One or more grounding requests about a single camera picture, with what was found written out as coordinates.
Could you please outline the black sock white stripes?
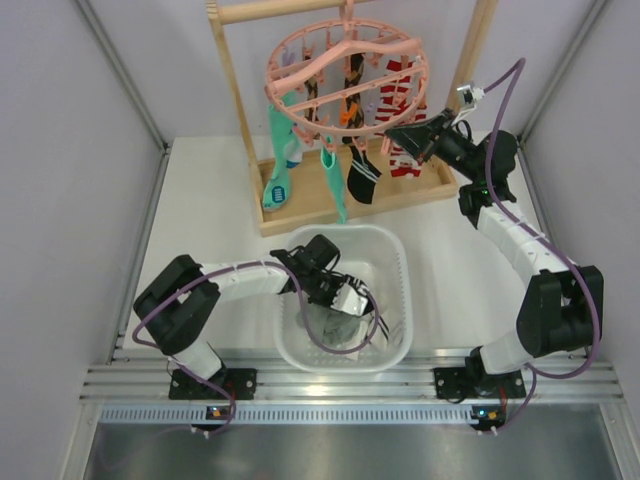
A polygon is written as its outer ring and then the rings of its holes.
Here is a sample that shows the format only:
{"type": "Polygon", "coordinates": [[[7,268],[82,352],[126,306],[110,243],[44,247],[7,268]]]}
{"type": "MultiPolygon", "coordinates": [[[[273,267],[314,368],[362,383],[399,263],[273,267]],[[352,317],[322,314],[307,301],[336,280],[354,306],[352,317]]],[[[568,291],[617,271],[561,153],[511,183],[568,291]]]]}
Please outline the black sock white stripes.
{"type": "Polygon", "coordinates": [[[347,177],[347,189],[357,202],[370,205],[381,172],[369,161],[366,153],[361,152],[354,144],[350,144],[349,149],[352,161],[347,177]]]}

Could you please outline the pink round clip hanger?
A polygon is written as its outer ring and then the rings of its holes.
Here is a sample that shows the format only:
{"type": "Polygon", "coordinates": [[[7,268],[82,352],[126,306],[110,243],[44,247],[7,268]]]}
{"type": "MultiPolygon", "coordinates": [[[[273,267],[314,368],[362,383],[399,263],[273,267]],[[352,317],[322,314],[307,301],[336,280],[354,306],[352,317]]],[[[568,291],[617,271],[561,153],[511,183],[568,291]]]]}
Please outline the pink round clip hanger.
{"type": "Polygon", "coordinates": [[[266,68],[265,93],[271,105],[291,119],[294,132],[311,146],[320,141],[354,144],[403,122],[426,98],[429,63],[420,38],[388,23],[357,18],[353,1],[339,7],[339,17],[303,27],[274,49],[266,68]],[[383,85],[405,76],[414,82],[407,108],[388,121],[374,117],[383,85]],[[374,103],[376,109],[365,113],[374,103]],[[339,123],[342,106],[358,106],[347,127],[339,123]]]}

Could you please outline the black striped sock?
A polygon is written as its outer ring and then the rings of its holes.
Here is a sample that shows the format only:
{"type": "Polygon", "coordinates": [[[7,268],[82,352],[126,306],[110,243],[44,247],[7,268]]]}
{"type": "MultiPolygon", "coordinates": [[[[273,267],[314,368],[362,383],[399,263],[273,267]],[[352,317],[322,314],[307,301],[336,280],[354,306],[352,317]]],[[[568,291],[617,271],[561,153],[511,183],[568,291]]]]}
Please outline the black striped sock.
{"type": "Polygon", "coordinates": [[[344,310],[348,314],[361,317],[374,310],[373,301],[370,299],[371,291],[360,278],[347,275],[345,292],[344,310]]]}

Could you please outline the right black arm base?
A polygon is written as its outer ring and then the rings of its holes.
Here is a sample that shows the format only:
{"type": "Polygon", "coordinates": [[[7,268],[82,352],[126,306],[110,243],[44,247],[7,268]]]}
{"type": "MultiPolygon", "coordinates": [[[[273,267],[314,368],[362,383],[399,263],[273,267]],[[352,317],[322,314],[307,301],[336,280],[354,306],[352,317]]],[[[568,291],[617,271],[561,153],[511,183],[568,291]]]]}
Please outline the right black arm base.
{"type": "Polygon", "coordinates": [[[476,399],[524,399],[527,395],[521,372],[473,377],[464,367],[435,368],[436,397],[459,404],[476,399]]]}

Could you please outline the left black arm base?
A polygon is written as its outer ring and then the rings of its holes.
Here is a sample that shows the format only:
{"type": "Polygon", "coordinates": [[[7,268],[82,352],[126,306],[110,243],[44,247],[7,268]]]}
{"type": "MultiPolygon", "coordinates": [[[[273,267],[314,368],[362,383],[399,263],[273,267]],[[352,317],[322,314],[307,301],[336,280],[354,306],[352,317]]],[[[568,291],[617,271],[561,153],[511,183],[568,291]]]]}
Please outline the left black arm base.
{"type": "MultiPolygon", "coordinates": [[[[257,386],[258,371],[253,368],[230,368],[220,386],[234,400],[252,400],[257,386]]],[[[193,379],[183,370],[171,374],[168,397],[171,400],[224,400],[225,397],[193,379]]]]}

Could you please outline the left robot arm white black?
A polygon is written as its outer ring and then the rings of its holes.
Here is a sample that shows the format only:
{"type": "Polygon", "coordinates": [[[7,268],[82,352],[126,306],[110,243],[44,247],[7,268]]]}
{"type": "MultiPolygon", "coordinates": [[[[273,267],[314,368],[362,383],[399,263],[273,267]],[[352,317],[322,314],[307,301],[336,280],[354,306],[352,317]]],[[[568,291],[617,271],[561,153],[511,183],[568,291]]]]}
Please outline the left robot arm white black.
{"type": "Polygon", "coordinates": [[[359,316],[368,299],[359,296],[351,277],[328,269],[339,255],[323,235],[291,250],[273,250],[266,260],[217,269],[180,255],[138,296],[133,310],[161,352],[192,372],[194,389],[214,397],[225,388],[226,367],[201,332],[216,304],[297,292],[313,305],[359,316]]]}

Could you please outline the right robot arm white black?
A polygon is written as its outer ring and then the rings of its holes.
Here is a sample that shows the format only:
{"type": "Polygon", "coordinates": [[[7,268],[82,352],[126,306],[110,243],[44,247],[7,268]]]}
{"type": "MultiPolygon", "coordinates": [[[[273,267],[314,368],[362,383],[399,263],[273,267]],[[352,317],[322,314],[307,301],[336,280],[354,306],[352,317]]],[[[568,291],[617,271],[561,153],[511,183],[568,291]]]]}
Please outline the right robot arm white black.
{"type": "Polygon", "coordinates": [[[519,208],[508,185],[518,150],[515,137],[497,130],[474,143],[455,118],[445,109],[384,134],[413,159],[437,157],[468,179],[459,190],[461,214],[498,248],[526,288],[514,327],[465,359],[469,389],[486,397],[502,386],[503,375],[534,359],[598,349],[604,278],[596,267],[579,267],[559,252],[519,208]]]}

